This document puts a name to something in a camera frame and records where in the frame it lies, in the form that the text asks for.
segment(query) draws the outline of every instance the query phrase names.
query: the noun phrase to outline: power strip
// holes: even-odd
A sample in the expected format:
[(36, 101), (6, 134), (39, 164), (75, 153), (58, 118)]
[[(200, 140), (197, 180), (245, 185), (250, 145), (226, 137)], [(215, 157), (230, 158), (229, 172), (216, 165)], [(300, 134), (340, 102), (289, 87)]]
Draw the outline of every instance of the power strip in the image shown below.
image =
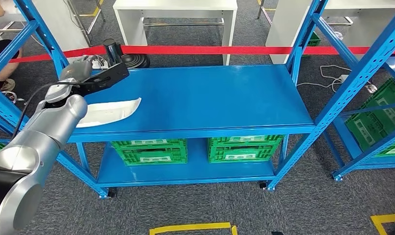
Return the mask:
[(346, 80), (347, 77), (348, 77), (348, 75), (342, 74), (342, 75), (339, 77), (339, 81), (340, 81), (340, 82), (344, 82), (344, 81)]

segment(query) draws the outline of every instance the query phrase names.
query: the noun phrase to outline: white power cord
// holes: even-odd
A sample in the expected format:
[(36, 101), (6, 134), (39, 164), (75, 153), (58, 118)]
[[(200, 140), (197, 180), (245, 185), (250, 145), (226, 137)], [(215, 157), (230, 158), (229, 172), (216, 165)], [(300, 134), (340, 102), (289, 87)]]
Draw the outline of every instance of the white power cord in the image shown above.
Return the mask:
[(335, 93), (336, 91), (335, 91), (335, 89), (334, 89), (334, 85), (342, 84), (342, 83), (344, 82), (345, 79), (341, 79), (341, 77), (343, 77), (342, 75), (341, 75), (339, 78), (335, 78), (335, 77), (331, 77), (331, 76), (325, 76), (325, 75), (323, 74), (323, 68), (324, 68), (324, 67), (337, 67), (337, 68), (340, 68), (340, 69), (343, 69), (343, 70), (351, 71), (350, 69), (343, 68), (343, 67), (340, 67), (340, 66), (337, 66), (337, 65), (322, 65), (322, 66), (320, 66), (321, 77), (332, 78), (332, 79), (333, 79), (333, 82), (330, 83), (330, 85), (325, 86), (325, 85), (317, 84), (317, 83), (303, 82), (303, 83), (297, 84), (297, 86), (299, 86), (299, 85), (304, 85), (304, 84), (308, 84), (308, 85), (315, 85), (315, 86), (320, 86), (320, 87), (324, 87), (324, 88), (331, 87), (331, 89), (332, 89), (333, 92)]

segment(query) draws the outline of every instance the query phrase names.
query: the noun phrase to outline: white table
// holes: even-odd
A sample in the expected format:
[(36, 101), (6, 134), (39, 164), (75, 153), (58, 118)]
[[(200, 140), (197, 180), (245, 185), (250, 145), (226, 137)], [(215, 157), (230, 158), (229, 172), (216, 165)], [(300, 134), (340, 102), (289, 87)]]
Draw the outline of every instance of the white table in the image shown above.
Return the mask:
[(126, 45), (147, 45), (143, 18), (223, 18), (222, 46), (232, 46), (236, 0), (116, 0), (114, 10)]
[[(33, 3), (63, 51), (88, 47), (81, 29), (72, 22), (76, 22), (75, 17), (62, 0), (33, 0)], [(0, 0), (0, 4), (5, 10), (0, 23), (26, 21), (13, 0)]]
[[(265, 45), (292, 47), (312, 0), (279, 0)], [(343, 35), (347, 46), (371, 46), (395, 14), (395, 0), (329, 0), (323, 17), (357, 17)], [(288, 55), (271, 55), (274, 64)]]

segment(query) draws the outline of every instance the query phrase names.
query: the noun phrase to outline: person's leg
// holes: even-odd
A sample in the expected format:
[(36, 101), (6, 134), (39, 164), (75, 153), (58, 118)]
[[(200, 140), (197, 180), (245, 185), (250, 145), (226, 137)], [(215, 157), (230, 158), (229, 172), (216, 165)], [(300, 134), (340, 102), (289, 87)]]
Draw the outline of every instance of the person's leg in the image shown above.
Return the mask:
[[(20, 48), (19, 54), (17, 55), (16, 58), (21, 58), (22, 57), (22, 49)], [(19, 66), (19, 63), (8, 63), (1, 71), (0, 71), (0, 82), (3, 82), (7, 80), (11, 74), (14, 72), (14, 70), (17, 69)]]
[[(1, 40), (0, 41), (0, 53), (4, 48), (8, 46), (11, 40)], [(22, 49), (13, 56), (15, 58), (21, 58), (22, 56)], [(1, 71), (0, 71), (0, 90), (1, 91), (11, 91), (15, 87), (16, 83), (13, 79), (9, 79), (9, 76), (16, 70), (19, 66), (19, 63), (9, 63), (7, 64)]]

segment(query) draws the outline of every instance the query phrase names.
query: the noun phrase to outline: lower shelf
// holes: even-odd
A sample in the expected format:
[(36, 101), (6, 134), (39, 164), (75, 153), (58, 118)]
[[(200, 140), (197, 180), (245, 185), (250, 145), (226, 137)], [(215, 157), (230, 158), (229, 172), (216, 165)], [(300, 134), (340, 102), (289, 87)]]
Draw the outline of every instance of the lower shelf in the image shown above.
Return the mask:
[(188, 139), (187, 164), (126, 166), (108, 144), (98, 174), (100, 187), (152, 186), (272, 180), (272, 162), (210, 164), (207, 139)]
[[(337, 117), (333, 121), (333, 124), (346, 150), (350, 154), (350, 158), (353, 160), (354, 158), (362, 154), (363, 151), (357, 144), (354, 136), (351, 134), (349, 129), (344, 124), (344, 120), (341, 117)], [(366, 162), (355, 166), (355, 169), (381, 169), (381, 168), (395, 168), (395, 156), (370, 158)]]

